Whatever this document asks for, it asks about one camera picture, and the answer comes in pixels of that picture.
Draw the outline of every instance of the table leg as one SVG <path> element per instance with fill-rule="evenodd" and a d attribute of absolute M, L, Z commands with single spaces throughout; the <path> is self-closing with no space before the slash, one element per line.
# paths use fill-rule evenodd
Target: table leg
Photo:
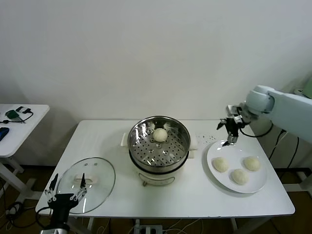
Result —
<path fill-rule="evenodd" d="M 15 169 L 15 170 L 13 171 L 13 174 L 16 175 L 18 172 L 19 172 L 19 171 Z M 3 189 L 0 190 L 0 198 L 1 198 L 2 195 L 3 195 L 3 190 L 6 190 L 6 189 L 9 187 L 9 185 L 10 185 L 10 184 L 9 184 L 8 182 L 5 182 Z"/>
<path fill-rule="evenodd" d="M 297 173 L 302 182 L 300 184 L 283 184 L 287 192 L 308 192 L 312 198 L 312 175 L 306 177 L 304 172 Z"/>
<path fill-rule="evenodd" d="M 12 173 L 2 163 L 0 163 L 0 176 L 5 181 L 7 181 L 7 183 L 9 183 L 13 188 L 20 192 L 20 195 L 16 201 L 23 203 L 25 199 L 39 200 L 42 192 L 35 192 L 31 190 L 36 179 L 31 178 L 27 181 L 26 184 L 24 184 L 20 179 L 16 177 L 16 173 L 16 170 L 14 171 L 14 173 Z"/>
<path fill-rule="evenodd" d="M 77 234 L 92 234 L 90 230 L 85 228 L 80 222 L 78 222 L 75 218 L 69 217 L 67 221 L 67 225 L 70 229 Z"/>
<path fill-rule="evenodd" d="M 4 158 L 4 160 L 10 164 L 11 167 L 13 167 L 14 169 L 18 170 L 19 173 L 23 173 L 24 169 L 19 165 L 18 162 L 15 161 L 15 159 L 13 159 L 13 157 L 7 157 Z"/>
<path fill-rule="evenodd" d="M 89 223 L 88 223 L 87 229 L 90 231 L 92 231 L 93 221 L 94 221 L 93 217 L 89 218 Z"/>
<path fill-rule="evenodd" d="M 249 234 L 270 219 L 271 217 L 252 218 L 242 227 L 238 228 L 237 230 L 234 230 L 233 234 Z"/>
<path fill-rule="evenodd" d="M 2 163 L 0 163 L 0 176 L 20 193 L 23 193 L 24 195 L 31 194 L 31 190 Z"/>

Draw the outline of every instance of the dough ball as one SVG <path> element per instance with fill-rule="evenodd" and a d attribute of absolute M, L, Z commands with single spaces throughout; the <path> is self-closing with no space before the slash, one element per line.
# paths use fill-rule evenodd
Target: dough ball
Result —
<path fill-rule="evenodd" d="M 244 185 L 249 181 L 247 172 L 242 169 L 236 169 L 232 173 L 232 179 L 239 185 Z"/>
<path fill-rule="evenodd" d="M 245 167 L 253 172 L 259 171 L 261 164 L 256 157 L 247 157 L 244 159 Z"/>
<path fill-rule="evenodd" d="M 219 172 L 226 172 L 229 168 L 229 163 L 225 158 L 217 157 L 213 160 L 213 166 Z"/>
<path fill-rule="evenodd" d="M 157 128 L 153 132 L 153 138 L 155 141 L 163 142 L 167 139 L 167 137 L 168 137 L 167 131 L 163 128 Z"/>

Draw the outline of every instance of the white table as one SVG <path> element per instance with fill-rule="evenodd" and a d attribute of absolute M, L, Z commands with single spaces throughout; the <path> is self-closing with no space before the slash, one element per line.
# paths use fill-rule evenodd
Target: white table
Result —
<path fill-rule="evenodd" d="M 15 110 L 20 106 L 30 108 L 34 115 L 25 121 L 25 123 L 0 123 L 0 127 L 7 127 L 10 129 L 8 134 L 0 141 L 0 159 L 9 163 L 15 169 L 12 173 L 0 162 L 0 176 L 7 181 L 4 185 L 4 189 L 7 189 L 9 184 L 17 189 L 20 192 L 17 201 L 23 203 L 25 199 L 38 200 L 42 192 L 34 192 L 31 190 L 31 187 L 35 183 L 34 178 L 29 179 L 27 183 L 24 184 L 16 177 L 16 174 L 18 172 L 22 173 L 24 169 L 11 156 L 19 149 L 50 108 L 48 105 L 0 104 L 0 121 L 8 119 L 5 116 L 7 111 Z M 19 114 L 19 116 L 21 119 L 26 119 L 30 114 Z"/>
<path fill-rule="evenodd" d="M 283 185 L 268 161 L 259 142 L 240 136 L 237 144 L 264 158 L 268 181 L 255 194 L 239 194 L 222 186 L 209 171 L 205 161 L 209 145 L 225 139 L 225 129 L 216 130 L 215 120 L 184 120 L 191 134 L 196 135 L 198 150 L 195 157 L 183 165 L 179 179 L 164 187 L 142 186 L 134 172 L 126 148 L 120 147 L 122 134 L 129 132 L 137 121 L 133 120 L 84 120 L 80 122 L 64 151 L 51 180 L 61 175 L 75 162 L 87 157 L 109 160 L 116 171 L 116 182 L 111 195 L 93 211 L 72 214 L 83 217 L 126 218 L 234 218 L 264 217 L 246 224 L 236 233 L 248 233 L 274 215 L 293 214 L 295 208 Z M 47 206 L 46 196 L 41 196 L 36 210 Z"/>

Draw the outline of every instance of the cable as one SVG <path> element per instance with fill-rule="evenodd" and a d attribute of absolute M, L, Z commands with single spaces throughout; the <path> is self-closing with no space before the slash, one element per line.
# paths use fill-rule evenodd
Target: cable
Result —
<path fill-rule="evenodd" d="M 128 234 L 130 234 L 130 232 L 133 230 L 134 226 L 129 230 Z"/>
<path fill-rule="evenodd" d="M 109 218 L 109 219 L 108 219 L 108 222 L 107 222 L 107 224 L 106 224 L 105 227 L 100 226 L 100 227 L 97 229 L 97 234 L 99 234 L 99 230 L 100 230 L 101 228 L 104 229 L 104 230 L 101 232 L 101 234 L 104 234 L 104 232 L 105 232 L 105 230 L 106 230 L 106 228 L 107 228 L 107 226 L 108 226 L 108 224 L 109 224 L 110 221 L 111 221 L 111 219 Z"/>
<path fill-rule="evenodd" d="M 181 229 L 178 229 L 178 228 L 171 228 L 171 229 L 166 229 L 166 230 L 163 230 L 163 231 L 167 232 L 167 231 L 174 231 L 174 230 L 179 231 L 178 233 L 187 234 L 187 232 L 185 232 L 185 231 L 183 231 Z"/>
<path fill-rule="evenodd" d="M 276 227 L 276 225 L 273 223 L 272 219 L 270 219 L 270 222 L 272 223 L 273 227 L 275 228 L 275 230 L 279 233 L 282 234 Z"/>
<path fill-rule="evenodd" d="M 266 131 L 265 133 L 260 134 L 260 135 L 258 135 L 258 136 L 248 135 L 248 134 L 244 133 L 243 130 L 242 130 L 241 128 L 239 128 L 239 130 L 240 130 L 240 132 L 241 132 L 243 135 L 245 135 L 245 136 L 257 138 L 257 137 L 263 137 L 263 136 L 267 135 L 267 134 L 272 130 L 272 128 L 273 128 L 273 123 L 271 122 L 271 127 L 268 129 L 268 131 Z"/>
<path fill-rule="evenodd" d="M 202 219 L 201 220 L 201 232 L 200 234 L 203 234 L 204 233 L 204 221 Z"/>
<path fill-rule="evenodd" d="M 3 202 L 4 202 L 4 210 L 6 211 L 6 201 L 5 201 L 5 188 L 4 188 L 4 183 L 2 181 L 2 179 L 0 178 L 0 182 L 2 185 L 2 190 L 3 190 Z"/>
<path fill-rule="evenodd" d="M 43 207 L 43 208 L 39 209 L 39 210 L 36 212 L 36 215 L 35 215 L 36 222 L 37 222 L 37 223 L 39 224 L 39 226 L 41 226 L 42 228 L 45 228 L 45 226 L 39 222 L 38 215 L 39 215 L 39 212 L 40 212 L 40 211 L 47 210 L 47 209 L 50 209 L 50 207 L 47 206 L 47 207 Z"/>
<path fill-rule="evenodd" d="M 182 219 L 179 219 L 174 225 L 171 225 L 168 229 L 173 228 L 176 224 L 178 224 Z"/>
<path fill-rule="evenodd" d="M 282 135 L 283 133 L 285 133 L 285 132 L 286 132 L 286 131 L 283 130 L 283 129 L 280 131 L 280 133 L 279 133 L 279 135 L 278 135 L 278 137 L 277 137 L 277 139 L 276 139 L 275 146 L 274 146 L 274 148 L 272 149 L 272 152 L 271 152 L 271 154 L 270 154 L 270 156 L 269 156 L 269 160 L 271 160 L 271 157 L 272 157 L 272 155 L 274 154 L 274 151 L 275 151 L 277 145 L 278 145 L 279 142 L 280 142 L 279 138 L 280 138 L 281 135 Z"/>
<path fill-rule="evenodd" d="M 197 219 L 197 220 L 195 220 L 194 222 L 192 222 L 192 223 L 186 225 L 180 232 L 184 231 L 184 229 L 186 229 L 188 226 L 192 225 L 193 223 L 196 223 L 196 222 L 199 221 L 199 220 L 200 220 L 200 218 Z"/>
<path fill-rule="evenodd" d="M 1 227 L 0 227 L 0 230 L 9 223 L 9 221 L 6 221 Z"/>
<path fill-rule="evenodd" d="M 294 154 L 291 158 L 291 161 L 289 162 L 288 166 L 287 166 L 287 169 L 291 166 L 292 162 L 293 162 L 293 159 L 294 157 L 296 156 L 296 153 L 297 153 L 297 150 L 298 150 L 298 147 L 299 147 L 299 137 L 297 137 L 297 145 L 296 145 L 296 149 L 294 151 Z"/>
<path fill-rule="evenodd" d="M 28 113 L 31 113 L 31 115 L 29 117 L 27 117 L 26 119 L 22 119 L 21 121 L 10 121 L 8 119 L 5 119 L 3 121 L 0 121 L 0 123 L 6 123 L 7 124 L 7 123 L 22 123 L 22 122 L 25 122 L 26 120 L 30 119 L 31 116 L 34 115 L 34 113 L 31 112 L 31 111 L 29 111 Z"/>
<path fill-rule="evenodd" d="M 6 226 L 5 226 L 5 229 L 6 229 L 7 231 L 9 231 L 9 230 L 12 229 L 12 227 L 13 227 L 12 223 L 7 222 L 7 223 L 6 223 Z"/>

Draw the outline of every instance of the black cable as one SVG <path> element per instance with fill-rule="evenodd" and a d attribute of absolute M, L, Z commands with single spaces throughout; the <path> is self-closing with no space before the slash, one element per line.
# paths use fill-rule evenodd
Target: black cable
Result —
<path fill-rule="evenodd" d="M 271 122 L 271 127 L 268 129 L 268 131 L 266 131 L 265 133 L 260 134 L 260 135 L 258 135 L 258 136 L 248 135 L 248 134 L 244 133 L 243 130 L 242 130 L 241 128 L 239 128 L 239 130 L 240 130 L 240 132 L 241 132 L 243 135 L 245 135 L 245 136 L 257 138 L 257 137 L 263 137 L 263 136 L 267 135 L 267 134 L 272 130 L 272 128 L 273 128 L 273 123 Z"/>
<path fill-rule="evenodd" d="M 39 209 L 39 210 L 36 212 L 36 215 L 35 215 L 36 222 L 37 222 L 37 223 L 39 224 L 39 226 L 41 226 L 43 229 L 45 228 L 45 226 L 39 222 L 39 217 L 38 217 L 38 215 L 39 215 L 39 212 L 40 212 L 40 211 L 47 210 L 47 209 L 50 209 L 50 207 L 43 207 L 43 208 Z"/>
<path fill-rule="evenodd" d="M 27 117 L 26 119 L 22 119 L 21 121 L 10 121 L 10 120 L 8 120 L 8 119 L 5 119 L 5 120 L 3 120 L 3 121 L 0 121 L 0 123 L 22 123 L 22 122 L 25 122 L 25 121 L 28 120 L 31 116 L 34 115 L 34 113 L 31 112 L 31 111 L 30 111 L 29 113 L 31 113 L 31 115 L 30 115 L 29 117 Z"/>
<path fill-rule="evenodd" d="M 1 230 L 5 225 L 7 225 L 8 222 L 9 222 L 9 221 L 6 221 L 6 222 L 0 227 L 0 230 Z"/>
<path fill-rule="evenodd" d="M 4 211 L 6 211 L 6 201 L 5 201 L 5 189 L 4 189 L 4 183 L 2 181 L 2 179 L 0 178 L 0 182 L 2 185 L 2 189 L 3 189 L 3 202 L 4 202 Z"/>
<path fill-rule="evenodd" d="M 275 230 L 276 230 L 279 234 L 282 234 L 282 233 L 279 231 L 279 229 L 277 229 L 277 227 L 276 227 L 276 225 L 273 223 L 272 219 L 270 219 L 270 221 L 271 221 L 273 227 L 275 228 Z"/>
<path fill-rule="evenodd" d="M 297 145 L 296 145 L 296 149 L 294 151 L 294 154 L 291 158 L 291 161 L 289 162 L 288 166 L 287 166 L 287 169 L 291 166 L 292 162 L 293 162 L 293 159 L 294 157 L 296 156 L 296 153 L 297 153 L 297 150 L 298 150 L 298 147 L 299 147 L 299 137 L 297 137 Z"/>
<path fill-rule="evenodd" d="M 280 138 L 280 137 L 282 136 L 282 134 L 285 133 L 285 132 L 286 132 L 286 131 L 285 131 L 284 129 L 282 129 L 282 130 L 280 131 L 280 133 L 279 133 L 279 135 L 278 135 L 278 137 L 277 137 L 277 139 L 276 139 L 274 148 L 273 148 L 273 150 L 272 150 L 272 152 L 271 152 L 271 154 L 270 154 L 270 156 L 269 156 L 269 160 L 271 160 L 271 157 L 272 157 L 272 155 L 274 154 L 274 151 L 275 151 L 275 149 L 276 149 L 276 146 L 277 146 L 277 144 L 278 144 L 278 142 L 279 142 L 279 138 Z"/>
<path fill-rule="evenodd" d="M 38 219 L 37 213 L 36 213 L 36 220 L 35 220 L 34 222 L 28 224 L 28 225 L 19 226 L 19 225 L 16 225 L 16 224 L 14 223 L 14 220 L 17 219 L 19 216 L 21 216 L 25 211 L 29 211 L 29 210 L 34 209 L 34 208 L 24 209 L 24 205 L 23 205 L 21 202 L 14 202 L 14 203 L 10 204 L 10 205 L 7 207 L 7 206 L 6 206 L 6 200 L 5 200 L 5 189 L 4 189 L 4 184 L 3 184 L 2 179 L 0 179 L 0 183 L 1 183 L 2 189 L 3 189 L 4 210 L 5 210 L 5 211 L 10 211 L 10 210 L 12 210 L 12 209 L 15 209 L 15 213 L 14 213 L 14 214 L 8 213 L 8 214 L 5 215 L 5 217 L 7 218 L 7 222 L 4 223 L 4 224 L 0 227 L 0 230 L 1 230 L 8 222 L 10 222 L 10 223 L 13 225 L 13 227 L 16 227 L 16 228 L 28 228 L 28 227 L 34 225 L 34 224 L 37 222 L 37 219 Z"/>

